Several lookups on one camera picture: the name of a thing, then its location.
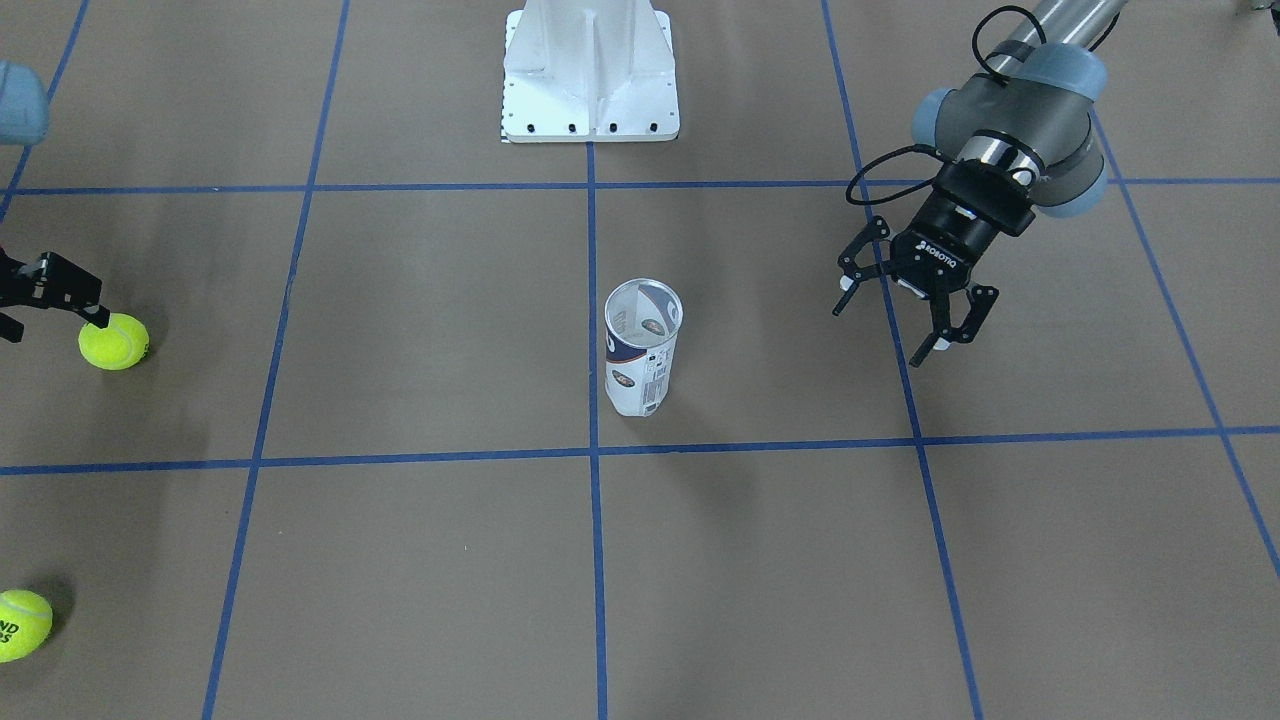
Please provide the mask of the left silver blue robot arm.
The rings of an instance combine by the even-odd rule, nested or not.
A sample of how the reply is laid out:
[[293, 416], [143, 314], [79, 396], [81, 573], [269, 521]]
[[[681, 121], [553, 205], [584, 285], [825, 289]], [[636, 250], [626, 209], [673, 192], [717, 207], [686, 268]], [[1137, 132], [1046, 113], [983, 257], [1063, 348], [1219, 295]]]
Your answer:
[[989, 50], [972, 41], [979, 70], [960, 88], [925, 96], [911, 143], [940, 163], [928, 197], [902, 231], [873, 217], [841, 252], [842, 311], [858, 288], [887, 278], [928, 302], [931, 333], [910, 359], [975, 340], [998, 291], [973, 270], [1002, 234], [1023, 234], [1038, 214], [1071, 218], [1103, 197], [1108, 170], [1092, 110], [1108, 82], [1097, 47], [1121, 1], [1010, 6], [1019, 27]]

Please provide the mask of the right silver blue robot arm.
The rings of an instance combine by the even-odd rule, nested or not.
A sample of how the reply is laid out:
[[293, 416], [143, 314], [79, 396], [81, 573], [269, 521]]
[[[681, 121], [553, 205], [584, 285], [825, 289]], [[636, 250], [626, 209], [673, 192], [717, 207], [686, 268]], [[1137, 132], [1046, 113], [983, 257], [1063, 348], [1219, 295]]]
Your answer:
[[[49, 132], [49, 99], [29, 67], [1, 63], [1, 143], [29, 147]], [[59, 309], [105, 329], [111, 313], [101, 305], [102, 282], [56, 252], [23, 263], [1, 251], [1, 307]]]

